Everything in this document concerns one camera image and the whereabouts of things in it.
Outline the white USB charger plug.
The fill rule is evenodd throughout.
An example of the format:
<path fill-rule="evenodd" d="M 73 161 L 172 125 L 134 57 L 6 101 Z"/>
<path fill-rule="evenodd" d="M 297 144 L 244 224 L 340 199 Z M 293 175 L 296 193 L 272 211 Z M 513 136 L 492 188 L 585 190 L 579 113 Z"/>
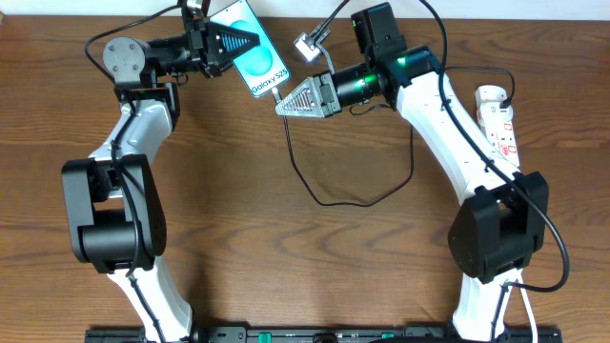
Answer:
<path fill-rule="evenodd" d="M 489 102 L 498 102 L 502 109 L 506 109 L 511 105 L 512 98 L 507 95 L 505 89 L 495 85 L 482 85 L 475 91 L 477 106 Z"/>

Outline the black mounting rail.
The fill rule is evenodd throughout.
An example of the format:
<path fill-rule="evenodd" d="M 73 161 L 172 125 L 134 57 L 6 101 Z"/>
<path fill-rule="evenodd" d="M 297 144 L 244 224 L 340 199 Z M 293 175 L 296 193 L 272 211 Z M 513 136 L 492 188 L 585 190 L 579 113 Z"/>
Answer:
<path fill-rule="evenodd" d="M 538 329 L 538 342 L 560 343 L 563 336 L 559 329 Z M 402 329 L 247 329 L 244 327 L 209 328 L 203 334 L 166 342 L 208 343 L 364 343 L 364 342 L 483 342 L 458 337 L 455 330 L 440 326 L 415 325 Z M 87 330 L 86 343 L 153 342 L 145 336 L 144 329 Z M 529 329 L 508 328 L 494 342 L 533 342 Z"/>

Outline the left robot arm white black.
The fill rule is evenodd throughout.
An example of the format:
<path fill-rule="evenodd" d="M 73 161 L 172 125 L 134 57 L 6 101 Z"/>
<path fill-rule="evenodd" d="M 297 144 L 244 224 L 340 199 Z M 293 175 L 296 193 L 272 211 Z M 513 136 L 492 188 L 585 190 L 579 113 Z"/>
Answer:
<path fill-rule="evenodd" d="M 261 35 L 210 21 L 206 1 L 179 1 L 184 33 L 143 41 L 118 27 L 95 66 L 111 81 L 120 118 L 88 157 L 61 170 L 71 248 L 128 297 L 140 329 L 90 329 L 88 342 L 207 342 L 177 290 L 163 253 L 167 222 L 151 164 L 180 115 L 179 78 L 219 77 Z"/>

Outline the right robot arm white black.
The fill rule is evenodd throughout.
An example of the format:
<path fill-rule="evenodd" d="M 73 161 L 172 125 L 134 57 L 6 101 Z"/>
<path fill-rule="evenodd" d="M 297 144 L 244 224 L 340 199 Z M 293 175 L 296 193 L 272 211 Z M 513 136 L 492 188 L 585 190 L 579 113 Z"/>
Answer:
<path fill-rule="evenodd" d="M 509 294 L 530 291 L 523 269 L 553 230 L 547 183 L 539 173 L 521 173 L 488 140 L 456 99 L 445 58 L 425 46 L 408 48 L 389 4 L 355 13 L 352 24 L 364 62 L 307 78 L 277 101 L 276 113 L 326 118 L 383 96 L 421 135 L 457 194 L 460 208 L 448 236 L 462 272 L 454 331 L 469 341 L 507 338 Z"/>

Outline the white power strip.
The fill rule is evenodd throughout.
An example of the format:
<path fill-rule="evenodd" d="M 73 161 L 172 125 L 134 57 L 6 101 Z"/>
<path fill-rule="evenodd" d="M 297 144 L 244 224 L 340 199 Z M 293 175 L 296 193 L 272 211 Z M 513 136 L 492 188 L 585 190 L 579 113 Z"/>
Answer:
<path fill-rule="evenodd" d="M 478 106 L 478 123 L 487 140 L 509 162 L 519 167 L 519 153 L 512 123 L 511 106 L 502 108 L 500 102 L 485 102 Z"/>

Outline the Samsung Galaxy smartphone teal screen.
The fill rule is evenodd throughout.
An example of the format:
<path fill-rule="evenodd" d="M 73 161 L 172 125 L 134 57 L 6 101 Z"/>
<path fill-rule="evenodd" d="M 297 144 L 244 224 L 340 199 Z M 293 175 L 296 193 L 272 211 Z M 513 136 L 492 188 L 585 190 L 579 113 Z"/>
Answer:
<path fill-rule="evenodd" d="M 262 97 L 290 79 L 289 69 L 246 0 L 233 2 L 215 13 L 211 21 L 258 35 L 259 44 L 234 60 L 234 66 L 254 98 Z"/>

